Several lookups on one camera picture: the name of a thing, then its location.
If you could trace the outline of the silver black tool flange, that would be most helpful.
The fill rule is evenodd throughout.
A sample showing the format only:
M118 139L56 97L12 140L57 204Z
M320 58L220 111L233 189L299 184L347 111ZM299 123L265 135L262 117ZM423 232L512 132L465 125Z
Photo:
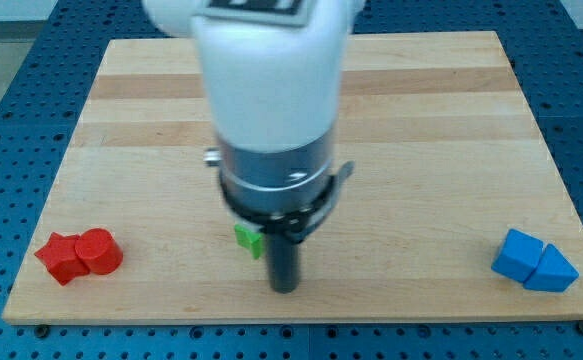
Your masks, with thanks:
M282 234L304 241L336 207L355 163L331 167L333 133L281 152L240 149L222 138L204 153L203 161L218 169L223 199L239 223L252 231Z

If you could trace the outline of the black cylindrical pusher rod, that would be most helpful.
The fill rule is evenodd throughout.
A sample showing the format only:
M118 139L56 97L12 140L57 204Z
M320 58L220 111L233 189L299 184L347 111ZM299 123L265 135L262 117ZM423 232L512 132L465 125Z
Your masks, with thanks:
M300 280L299 246L282 234L266 235L269 284L278 293L294 291Z

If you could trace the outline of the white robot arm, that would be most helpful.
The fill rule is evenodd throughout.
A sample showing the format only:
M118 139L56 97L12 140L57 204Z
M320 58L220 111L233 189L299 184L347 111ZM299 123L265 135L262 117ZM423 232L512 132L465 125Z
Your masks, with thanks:
M163 33L194 41L225 203L264 236L271 288L293 291L300 244L329 216L352 163L333 168L342 61L359 1L144 0Z

